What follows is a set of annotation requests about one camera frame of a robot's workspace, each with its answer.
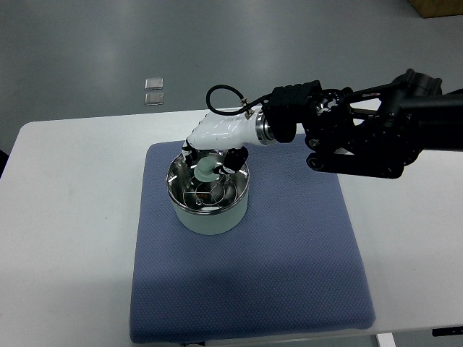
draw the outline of screw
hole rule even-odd
[[[320,145],[320,141],[318,140],[309,140],[309,147],[316,148]]]
[[[307,164],[313,170],[321,170],[323,168],[323,161],[318,158],[307,158]]]

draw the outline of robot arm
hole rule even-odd
[[[323,90],[313,81],[277,87],[249,104],[234,88],[215,86],[206,96],[212,112],[187,138],[182,153],[191,165],[196,150],[227,151],[216,173],[233,174],[247,158],[244,144],[291,142],[302,124],[313,151],[307,158],[311,169],[395,179],[423,149],[463,150],[463,90],[442,95],[441,82],[409,69],[392,83],[367,90]],[[211,93],[223,87],[240,97],[241,109],[218,111],[211,105]],[[373,98],[381,101],[377,111],[351,107]],[[252,112],[259,103],[262,107]]]

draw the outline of blue cushion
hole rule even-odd
[[[130,311],[135,343],[366,329],[375,314],[338,178],[310,170],[303,137],[248,146],[249,205],[217,236],[177,219],[166,191],[182,142],[145,162]]]

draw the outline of metal pot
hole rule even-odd
[[[224,154],[200,155],[212,157],[221,165]],[[221,175],[212,182],[196,179],[194,168],[189,168],[182,155],[178,155],[167,173],[167,191],[177,217],[188,229],[204,235],[222,234],[235,227],[247,209],[250,177],[247,165],[233,175]]]

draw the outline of floor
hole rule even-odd
[[[463,16],[424,20],[406,0],[0,0],[0,150],[31,121],[204,109],[213,85],[249,99],[279,85],[382,85],[407,68],[463,86]],[[144,81],[164,78],[164,104]],[[238,106],[227,93],[215,106]],[[394,334],[398,347],[460,336]],[[375,346],[371,336],[288,346]]]

